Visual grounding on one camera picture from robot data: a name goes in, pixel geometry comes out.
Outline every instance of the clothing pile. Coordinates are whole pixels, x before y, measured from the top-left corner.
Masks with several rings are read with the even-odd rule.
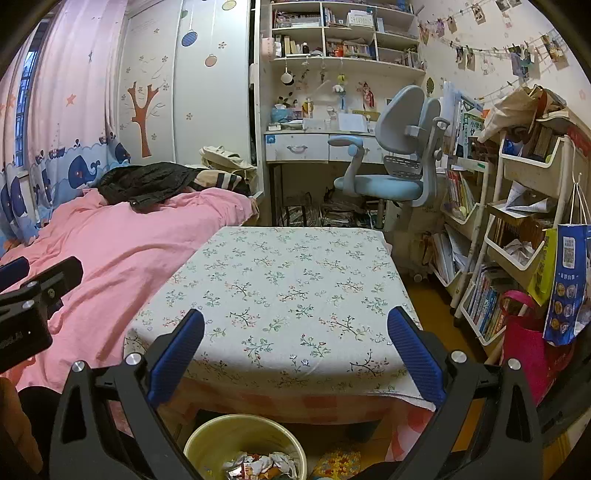
[[[216,187],[250,196],[248,183],[239,175],[208,168],[190,168],[170,162],[115,168],[107,172],[97,188],[109,205],[129,202],[134,211],[149,212],[179,193]]]

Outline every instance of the canvas bag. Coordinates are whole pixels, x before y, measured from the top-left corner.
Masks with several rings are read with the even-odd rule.
[[[221,146],[203,147],[199,150],[199,153],[202,157],[202,163],[206,167],[240,175],[252,185],[256,177],[256,167],[241,158],[236,152],[230,152]]]
[[[526,314],[509,314],[506,310],[507,302],[510,301],[508,299],[526,305]],[[544,319],[535,317],[536,304],[528,294],[510,290],[501,296],[499,302],[506,324],[503,359],[516,358],[520,361],[531,395],[538,405],[554,384],[558,373],[569,364],[574,344],[555,347],[544,341]]]
[[[566,137],[566,144],[573,141]],[[579,201],[579,221],[573,223],[575,201]],[[568,345],[591,320],[591,225],[587,200],[574,180],[568,224],[558,226],[556,272],[550,307],[544,326],[544,340]]]

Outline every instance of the pink curtain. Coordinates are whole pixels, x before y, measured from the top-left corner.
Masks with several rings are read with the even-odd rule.
[[[35,75],[28,169],[42,222],[129,155],[113,135],[127,0],[64,0]]]
[[[0,257],[37,235],[35,212],[28,212],[14,166],[15,122],[22,69],[33,40],[31,34],[0,80]]]

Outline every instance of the window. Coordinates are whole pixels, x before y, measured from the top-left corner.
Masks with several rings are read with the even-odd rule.
[[[17,119],[15,124],[15,155],[14,163],[17,167],[24,165],[24,153],[27,141],[27,113],[29,109],[29,99],[31,96],[31,86],[37,67],[37,59],[45,39],[45,34],[50,25],[53,15],[48,15],[39,23],[33,41],[27,52],[25,64],[22,68],[21,85],[18,90],[17,100]]]

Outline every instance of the blue bag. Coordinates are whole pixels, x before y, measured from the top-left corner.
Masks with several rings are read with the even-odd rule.
[[[589,208],[574,182],[570,221],[579,198],[579,225],[558,226],[554,288],[544,325],[543,338],[554,346],[568,345],[591,320],[591,225]]]

